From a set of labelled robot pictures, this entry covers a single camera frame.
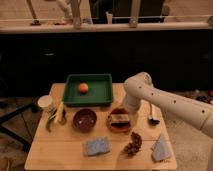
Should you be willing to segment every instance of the wooden table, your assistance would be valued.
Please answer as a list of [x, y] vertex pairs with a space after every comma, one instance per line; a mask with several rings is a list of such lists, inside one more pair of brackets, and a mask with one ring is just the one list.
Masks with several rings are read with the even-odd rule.
[[[62, 99], [65, 84], [55, 83], [52, 85], [50, 95], [54, 98], [57, 106]], [[79, 107], [68, 108], [67, 123], [65, 125], [52, 124], [51, 132], [45, 129], [49, 114], [43, 112], [40, 119], [34, 141], [29, 151], [26, 170], [161, 170], [176, 169], [177, 163], [171, 142], [166, 130], [161, 111], [156, 107], [160, 124], [151, 126], [147, 115], [150, 112], [149, 103], [142, 101], [138, 112], [137, 123], [132, 131], [139, 133], [143, 139], [140, 152], [132, 158], [126, 157], [122, 149], [131, 139], [129, 133], [114, 133], [106, 126], [106, 117], [113, 108], [118, 107], [125, 95], [122, 84], [113, 84], [114, 102], [110, 107], [89, 107], [97, 114], [97, 122], [94, 129], [89, 133], [81, 133], [72, 127], [72, 118]], [[163, 133], [172, 153], [171, 158], [155, 163], [152, 160], [151, 146]], [[110, 152], [107, 154], [87, 157], [83, 153], [83, 144], [87, 140], [99, 137], [107, 137], [110, 143]]]

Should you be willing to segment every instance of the paper cup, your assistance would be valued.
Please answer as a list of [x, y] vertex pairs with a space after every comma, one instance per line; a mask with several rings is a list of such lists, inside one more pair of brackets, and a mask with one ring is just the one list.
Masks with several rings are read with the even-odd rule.
[[53, 98], [50, 95], [45, 95], [39, 98], [38, 106], [45, 112], [51, 112], [54, 109]]

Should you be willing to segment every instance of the tripod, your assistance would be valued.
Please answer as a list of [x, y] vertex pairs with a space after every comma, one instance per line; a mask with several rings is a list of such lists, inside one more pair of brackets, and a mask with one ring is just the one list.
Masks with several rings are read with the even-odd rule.
[[[4, 102], [0, 102], [0, 108], [5, 108], [7, 107], [7, 103]], [[25, 140], [24, 138], [20, 137], [19, 135], [17, 135], [16, 133], [10, 131], [9, 129], [5, 128], [2, 124], [5, 123], [6, 121], [12, 119], [13, 117], [17, 116], [18, 114], [21, 114], [22, 112], [24, 112], [25, 110], [31, 108], [32, 112], [35, 113], [38, 111], [38, 107], [33, 104], [27, 104], [25, 106], [22, 106], [20, 108], [18, 108], [17, 110], [10, 112], [8, 114], [5, 114], [4, 116], [0, 117], [0, 132], [14, 138], [15, 140], [21, 142], [23, 144], [23, 151], [28, 151], [30, 149], [31, 143], [29, 143], [27, 140]]]

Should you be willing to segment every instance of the blue sponge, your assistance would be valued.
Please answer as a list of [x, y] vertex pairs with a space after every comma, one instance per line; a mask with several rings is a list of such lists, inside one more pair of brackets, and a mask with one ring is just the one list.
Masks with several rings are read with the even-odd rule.
[[98, 138], [95, 140], [87, 141], [86, 151], [88, 156], [108, 153], [110, 151], [108, 139]]

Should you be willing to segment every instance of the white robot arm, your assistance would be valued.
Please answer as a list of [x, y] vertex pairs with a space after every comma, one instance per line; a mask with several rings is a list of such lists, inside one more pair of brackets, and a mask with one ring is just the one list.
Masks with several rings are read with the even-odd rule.
[[139, 110], [141, 99], [144, 99], [213, 138], [213, 105], [156, 89], [150, 75], [145, 72], [128, 78], [124, 89], [126, 96], [122, 103], [127, 111]]

